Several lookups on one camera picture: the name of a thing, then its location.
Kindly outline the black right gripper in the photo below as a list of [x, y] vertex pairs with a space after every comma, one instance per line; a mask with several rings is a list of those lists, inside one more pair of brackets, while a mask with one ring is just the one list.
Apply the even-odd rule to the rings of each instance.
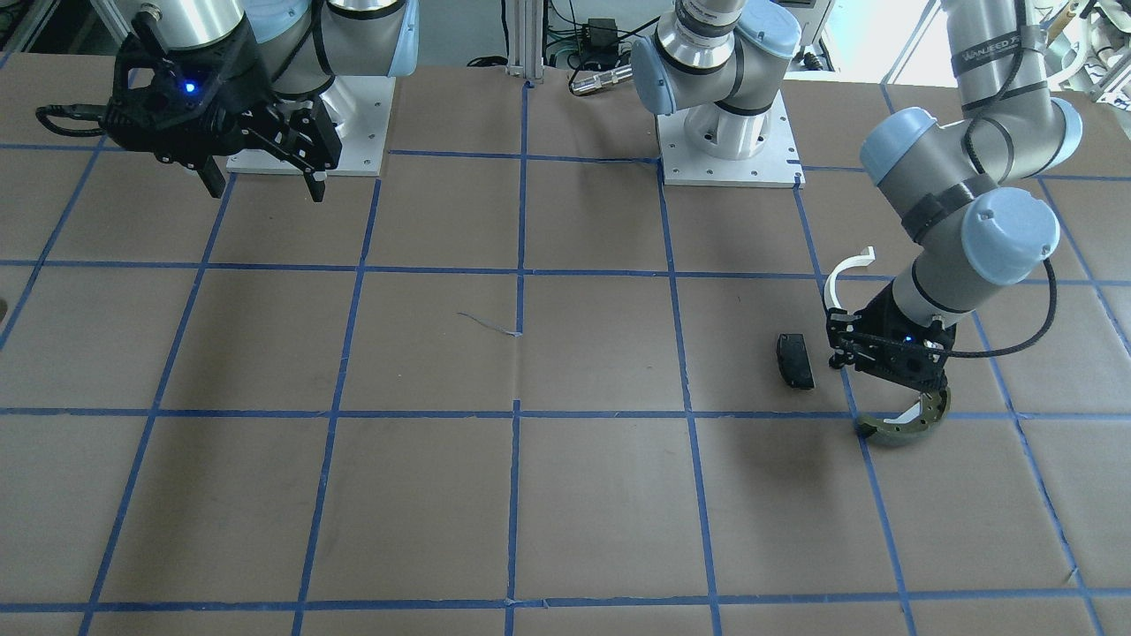
[[308, 194], [319, 204], [326, 171], [337, 167], [342, 154], [323, 106], [283, 112], [247, 26], [190, 49], [171, 48], [154, 26], [137, 26], [118, 49], [98, 122], [126, 151], [197, 170], [214, 199], [224, 197], [228, 177], [213, 156], [265, 151], [307, 173]]

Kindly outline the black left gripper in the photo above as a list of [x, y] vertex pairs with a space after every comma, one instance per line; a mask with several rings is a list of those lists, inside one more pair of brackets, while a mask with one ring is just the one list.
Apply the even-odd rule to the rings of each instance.
[[943, 390], [949, 386], [948, 356], [925, 350], [951, 351], [957, 327], [938, 321], [924, 327], [910, 321], [893, 302], [892, 287], [889, 283], [856, 313], [843, 307], [824, 310], [824, 334], [836, 350], [829, 367], [840, 370], [854, 366], [861, 372], [918, 393]]

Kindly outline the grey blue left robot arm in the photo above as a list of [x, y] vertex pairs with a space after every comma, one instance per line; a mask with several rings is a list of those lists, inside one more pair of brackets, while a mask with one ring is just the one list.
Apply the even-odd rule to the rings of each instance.
[[[832, 367], [921, 393], [946, 389], [957, 323], [1046, 264], [1061, 226], [1018, 178], [1069, 158], [1082, 141], [1074, 105], [1051, 96], [1044, 32], [1029, 1], [946, 1], [961, 120], [918, 106], [886, 117], [860, 160], [921, 252], [863, 309], [828, 303]], [[677, 1], [634, 41], [634, 91], [656, 117], [687, 112], [698, 148], [746, 158], [800, 48], [802, 28], [772, 1]]]

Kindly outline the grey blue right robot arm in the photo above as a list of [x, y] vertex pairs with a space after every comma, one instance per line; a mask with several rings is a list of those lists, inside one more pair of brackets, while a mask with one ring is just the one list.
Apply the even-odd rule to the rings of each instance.
[[126, 149], [226, 187], [219, 157], [262, 151], [314, 201], [339, 165], [323, 94], [345, 76], [402, 77], [418, 60], [416, 1], [120, 1], [130, 31], [97, 121]]

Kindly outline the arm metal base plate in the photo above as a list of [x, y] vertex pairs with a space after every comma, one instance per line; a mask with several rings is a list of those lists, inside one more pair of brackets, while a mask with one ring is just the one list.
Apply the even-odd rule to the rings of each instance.
[[808, 184], [782, 93], [756, 117], [715, 104], [656, 117], [664, 182], [668, 186]]
[[383, 76], [338, 75], [329, 80], [326, 91], [304, 102], [299, 103], [284, 94], [282, 110], [290, 112], [297, 106], [311, 106], [314, 98], [323, 101], [342, 140], [338, 165], [328, 173], [331, 177], [380, 177], [396, 81], [396, 78]]

